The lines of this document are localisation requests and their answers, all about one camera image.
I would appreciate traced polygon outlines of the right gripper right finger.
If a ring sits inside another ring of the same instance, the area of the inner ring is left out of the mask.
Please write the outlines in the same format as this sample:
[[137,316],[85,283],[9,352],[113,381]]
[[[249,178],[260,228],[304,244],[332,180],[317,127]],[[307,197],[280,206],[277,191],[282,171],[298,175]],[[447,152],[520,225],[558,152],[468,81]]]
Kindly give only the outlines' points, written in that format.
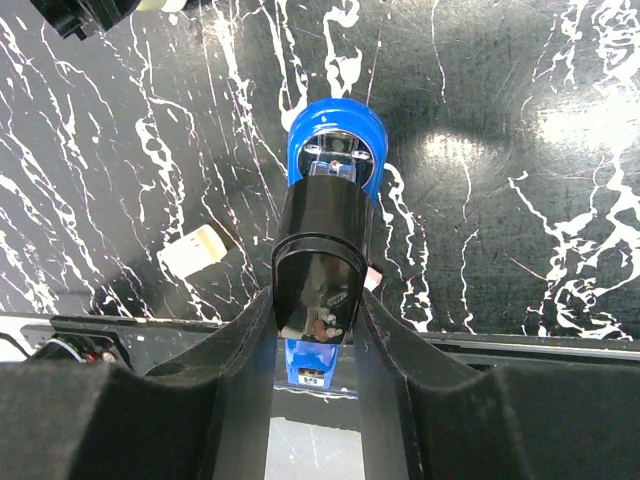
[[354,332],[369,479],[635,479],[639,372],[478,371],[365,294]]

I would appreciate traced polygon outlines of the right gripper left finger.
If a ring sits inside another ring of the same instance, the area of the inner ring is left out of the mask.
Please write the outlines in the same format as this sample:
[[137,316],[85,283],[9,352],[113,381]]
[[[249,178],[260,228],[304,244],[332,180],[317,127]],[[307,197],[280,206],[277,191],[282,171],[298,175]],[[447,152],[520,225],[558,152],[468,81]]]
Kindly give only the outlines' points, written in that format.
[[112,363],[1,368],[5,479],[260,479],[277,332],[262,291],[232,322],[135,374]]

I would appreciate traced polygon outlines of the blue black stapler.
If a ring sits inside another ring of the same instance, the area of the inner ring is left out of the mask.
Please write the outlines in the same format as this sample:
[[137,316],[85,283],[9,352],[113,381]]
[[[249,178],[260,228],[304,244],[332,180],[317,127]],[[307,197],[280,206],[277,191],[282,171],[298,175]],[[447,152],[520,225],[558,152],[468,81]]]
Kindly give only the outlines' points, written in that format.
[[365,289],[388,146],[378,115],[347,98],[316,101],[292,123],[272,298],[293,385],[332,383]]

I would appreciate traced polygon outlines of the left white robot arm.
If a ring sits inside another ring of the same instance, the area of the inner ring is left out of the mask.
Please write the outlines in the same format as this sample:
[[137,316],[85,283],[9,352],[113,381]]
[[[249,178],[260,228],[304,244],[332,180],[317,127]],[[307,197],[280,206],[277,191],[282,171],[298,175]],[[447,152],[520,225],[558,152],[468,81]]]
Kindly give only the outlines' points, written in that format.
[[187,0],[31,0],[44,20],[67,39],[106,32],[135,12],[183,10]]

